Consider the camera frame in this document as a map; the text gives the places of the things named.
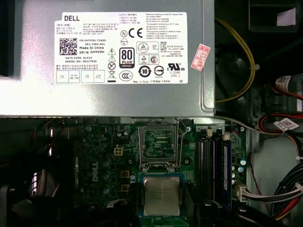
red wire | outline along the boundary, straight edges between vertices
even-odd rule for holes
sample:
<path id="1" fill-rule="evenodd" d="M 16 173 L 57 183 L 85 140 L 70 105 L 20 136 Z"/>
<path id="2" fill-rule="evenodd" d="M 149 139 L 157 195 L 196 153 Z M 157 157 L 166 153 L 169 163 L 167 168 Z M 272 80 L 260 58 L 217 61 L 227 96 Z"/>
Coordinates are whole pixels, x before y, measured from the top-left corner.
<path id="1" fill-rule="evenodd" d="M 277 218 L 280 217 L 280 216 L 283 216 L 283 215 L 285 215 L 287 212 L 289 212 L 289 211 L 294 207 L 294 205 L 296 205 L 296 203 L 298 202 L 299 199 L 300 199 L 299 197 L 293 199 L 293 200 L 288 204 L 288 206 L 285 207 L 285 209 L 284 209 L 283 211 L 281 211 L 281 212 L 277 215 Z"/>
<path id="2" fill-rule="evenodd" d="M 256 177 L 255 177 L 254 169 L 253 169 L 253 167 L 252 167 L 251 156 L 252 156 L 252 153 L 251 153 L 250 156 L 249 156 L 252 179 L 253 179 L 254 182 L 255 182 L 255 186 L 256 186 L 256 189 L 257 189 L 259 195 L 262 195 L 262 192 L 261 192 L 261 190 L 260 190 L 260 188 L 259 188 L 259 185 L 258 185 L 257 180 L 256 180 Z M 268 213 L 270 214 L 269 206 L 268 206 L 266 203 L 264 203 L 264 205 L 265 205 L 265 207 L 266 207 Z"/>
<path id="3" fill-rule="evenodd" d="M 303 100 L 303 96 L 298 95 L 298 94 L 295 94 L 295 93 L 290 93 L 290 92 L 282 91 L 282 90 L 280 90 L 276 85 L 273 87 L 273 90 L 274 90 L 275 92 L 277 92 L 277 93 L 282 94 L 282 95 L 292 96 L 292 97 L 294 97 L 294 98 L 298 98 L 298 99 Z"/>
<path id="4" fill-rule="evenodd" d="M 303 114 L 296 114 L 296 115 L 292 115 L 292 114 L 285 114 L 285 113 L 272 113 L 271 116 L 277 116 L 277 117 L 288 117 L 288 118 L 294 118 L 294 119 L 303 119 Z M 263 117 L 260 118 L 260 126 L 261 126 L 261 130 L 266 131 L 266 132 L 272 132 L 272 133 L 281 133 L 280 130 L 268 130 L 265 129 L 263 126 L 264 121 L 268 119 L 268 116 L 265 115 Z"/>

chip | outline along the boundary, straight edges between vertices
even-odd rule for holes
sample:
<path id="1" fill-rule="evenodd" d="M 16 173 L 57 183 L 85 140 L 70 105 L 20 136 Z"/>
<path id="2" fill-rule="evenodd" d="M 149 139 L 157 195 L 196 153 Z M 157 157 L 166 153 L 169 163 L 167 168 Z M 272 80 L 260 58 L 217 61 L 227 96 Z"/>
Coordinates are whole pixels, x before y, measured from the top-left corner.
<path id="1" fill-rule="evenodd" d="M 144 216 L 179 216 L 179 177 L 143 178 Z"/>

white connector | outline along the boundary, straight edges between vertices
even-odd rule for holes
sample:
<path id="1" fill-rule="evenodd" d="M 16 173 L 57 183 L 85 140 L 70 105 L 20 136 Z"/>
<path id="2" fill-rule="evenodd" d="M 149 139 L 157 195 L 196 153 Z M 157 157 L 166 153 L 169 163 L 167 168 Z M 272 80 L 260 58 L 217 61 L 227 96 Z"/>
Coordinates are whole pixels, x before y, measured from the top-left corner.
<path id="1" fill-rule="evenodd" d="M 224 141 L 231 140 L 231 134 L 229 132 L 224 133 L 224 135 L 222 136 L 222 139 Z"/>
<path id="2" fill-rule="evenodd" d="M 243 184 L 241 182 L 236 182 L 235 188 L 233 190 L 233 192 L 234 192 L 233 194 L 234 194 L 235 198 L 240 202 L 245 202 L 245 198 L 243 197 L 243 195 L 244 195 L 243 192 L 247 189 L 248 189 L 248 187 L 245 184 Z"/>
<path id="3" fill-rule="evenodd" d="M 206 133 L 207 133 L 207 136 L 206 136 L 207 138 L 211 138 L 213 136 L 213 130 L 212 129 L 207 129 Z"/>

power connector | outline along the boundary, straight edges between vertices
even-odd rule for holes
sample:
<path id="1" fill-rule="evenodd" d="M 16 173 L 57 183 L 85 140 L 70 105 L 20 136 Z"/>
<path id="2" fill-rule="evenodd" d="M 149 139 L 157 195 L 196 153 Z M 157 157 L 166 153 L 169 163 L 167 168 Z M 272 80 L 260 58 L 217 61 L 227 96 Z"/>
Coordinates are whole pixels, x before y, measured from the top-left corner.
<path id="1" fill-rule="evenodd" d="M 241 183 L 241 182 L 236 182 L 235 184 L 235 188 L 233 190 L 233 194 L 234 194 L 234 197 L 237 199 L 237 201 L 240 201 L 240 202 L 245 202 L 245 198 L 243 197 L 244 195 L 244 191 L 246 191 L 248 189 L 248 187 Z"/>

white sticker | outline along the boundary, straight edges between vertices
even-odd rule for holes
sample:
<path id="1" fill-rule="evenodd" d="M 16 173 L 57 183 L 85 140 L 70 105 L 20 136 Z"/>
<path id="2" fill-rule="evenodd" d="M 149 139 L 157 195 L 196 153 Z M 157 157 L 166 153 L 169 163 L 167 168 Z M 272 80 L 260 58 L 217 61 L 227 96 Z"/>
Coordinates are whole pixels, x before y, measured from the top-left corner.
<path id="1" fill-rule="evenodd" d="M 288 84 L 292 76 L 279 77 L 276 80 L 276 87 L 284 92 L 288 92 Z"/>
<path id="2" fill-rule="evenodd" d="M 185 12 L 63 13 L 56 84 L 186 84 Z"/>
<path id="3" fill-rule="evenodd" d="M 282 131 L 286 130 L 293 130 L 295 128 L 300 127 L 298 124 L 294 123 L 293 121 L 289 120 L 288 118 L 284 118 L 279 122 L 274 122 L 274 125 L 278 127 Z"/>

